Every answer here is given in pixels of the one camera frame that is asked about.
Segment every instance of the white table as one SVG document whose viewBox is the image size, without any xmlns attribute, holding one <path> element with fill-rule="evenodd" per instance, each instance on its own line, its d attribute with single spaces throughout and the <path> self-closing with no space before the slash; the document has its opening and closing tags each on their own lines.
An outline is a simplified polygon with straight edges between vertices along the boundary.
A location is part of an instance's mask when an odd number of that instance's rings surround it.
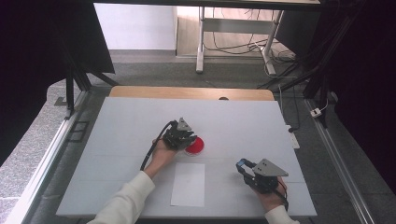
<svg viewBox="0 0 396 224">
<path fill-rule="evenodd" d="M 163 126 L 180 117 L 205 141 L 199 156 L 178 153 L 175 159 L 205 165 L 205 207 L 170 205 L 174 162 L 154 178 L 157 188 L 141 217 L 263 217 L 257 197 L 236 171 L 241 158 L 266 158 L 287 171 L 289 214 L 316 215 L 277 102 L 116 97 L 106 98 L 56 214 L 94 217 L 138 173 Z"/>
</svg>

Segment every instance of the white sleeve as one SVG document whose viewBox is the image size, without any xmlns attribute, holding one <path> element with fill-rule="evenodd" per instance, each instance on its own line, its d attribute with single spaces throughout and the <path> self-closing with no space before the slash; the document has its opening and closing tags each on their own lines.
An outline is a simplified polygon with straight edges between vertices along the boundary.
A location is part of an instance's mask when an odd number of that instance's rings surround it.
<svg viewBox="0 0 396 224">
<path fill-rule="evenodd" d="M 288 212 L 286 212 L 285 206 L 280 205 L 265 214 L 269 224 L 300 224 L 299 221 L 292 220 Z"/>
<path fill-rule="evenodd" d="M 155 186 L 149 176 L 140 173 L 123 185 L 90 224 L 132 224 L 137 221 L 145 205 L 145 200 Z"/>
</svg>

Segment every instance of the black curtain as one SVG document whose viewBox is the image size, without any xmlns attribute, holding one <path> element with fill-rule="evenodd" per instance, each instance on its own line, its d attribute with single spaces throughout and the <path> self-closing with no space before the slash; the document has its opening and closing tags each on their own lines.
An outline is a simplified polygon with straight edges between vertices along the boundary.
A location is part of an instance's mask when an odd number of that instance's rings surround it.
<svg viewBox="0 0 396 224">
<path fill-rule="evenodd" d="M 396 14 L 389 0 L 368 0 L 331 61 L 339 119 L 396 192 Z"/>
<path fill-rule="evenodd" d="M 114 68 L 93 4 L 3 1 L 0 30 L 3 164 L 46 102 L 48 87 L 65 78 L 70 58 L 98 72 Z"/>
</svg>

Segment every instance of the person's hand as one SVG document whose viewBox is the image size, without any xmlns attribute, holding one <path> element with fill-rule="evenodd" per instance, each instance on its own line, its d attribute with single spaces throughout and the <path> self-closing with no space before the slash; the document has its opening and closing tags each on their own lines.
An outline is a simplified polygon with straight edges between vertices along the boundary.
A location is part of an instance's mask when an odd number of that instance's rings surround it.
<svg viewBox="0 0 396 224">
<path fill-rule="evenodd" d="M 151 163 L 146 167 L 145 173 L 152 179 L 164 166 L 172 161 L 176 154 L 177 150 L 172 150 L 160 139 L 152 152 Z"/>
<path fill-rule="evenodd" d="M 280 182 L 280 184 L 277 185 L 276 190 L 279 191 L 280 194 L 285 195 L 287 187 L 283 182 L 282 177 L 279 176 L 277 180 Z M 253 191 L 257 194 L 257 197 L 259 197 L 265 212 L 269 212 L 270 210 L 283 204 L 282 200 L 274 193 L 260 194 L 255 189 Z"/>
</svg>

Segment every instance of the red ball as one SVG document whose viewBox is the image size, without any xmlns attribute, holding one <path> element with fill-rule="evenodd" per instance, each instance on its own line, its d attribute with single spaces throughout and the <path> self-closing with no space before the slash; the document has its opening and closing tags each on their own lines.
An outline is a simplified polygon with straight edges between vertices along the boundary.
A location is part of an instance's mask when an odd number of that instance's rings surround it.
<svg viewBox="0 0 396 224">
<path fill-rule="evenodd" d="M 198 155 L 204 149 L 204 141 L 197 137 L 189 147 L 185 149 L 186 153 L 192 156 Z"/>
</svg>

